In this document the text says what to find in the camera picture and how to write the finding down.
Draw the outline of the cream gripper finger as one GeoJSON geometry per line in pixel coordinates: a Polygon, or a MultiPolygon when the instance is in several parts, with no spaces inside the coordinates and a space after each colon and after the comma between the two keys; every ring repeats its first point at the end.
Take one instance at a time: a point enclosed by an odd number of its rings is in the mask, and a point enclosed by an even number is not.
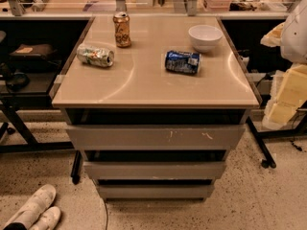
{"type": "Polygon", "coordinates": [[[286,72],[277,70],[273,75],[270,95],[262,126],[279,130],[307,101],[307,65],[293,64],[286,72]]]}
{"type": "Polygon", "coordinates": [[[271,29],[267,34],[265,34],[260,43],[267,47],[276,47],[281,45],[281,34],[284,28],[284,22],[278,24],[273,29],[271,29]]]}

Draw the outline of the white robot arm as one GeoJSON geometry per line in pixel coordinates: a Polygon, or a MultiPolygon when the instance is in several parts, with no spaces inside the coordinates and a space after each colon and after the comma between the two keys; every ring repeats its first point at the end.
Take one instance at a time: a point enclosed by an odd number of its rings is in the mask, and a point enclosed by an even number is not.
{"type": "Polygon", "coordinates": [[[292,63],[273,75],[271,98],[262,125],[277,130],[285,126],[307,101],[307,0],[301,0],[286,21],[265,34],[260,43],[280,47],[281,56],[292,63]]]}

